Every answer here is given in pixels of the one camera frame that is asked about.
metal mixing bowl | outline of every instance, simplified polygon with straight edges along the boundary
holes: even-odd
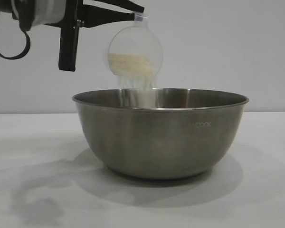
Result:
[[[75,95],[84,135],[109,168],[147,179],[202,173],[226,154],[248,98],[197,89],[154,89],[158,108],[136,108],[135,89]]]

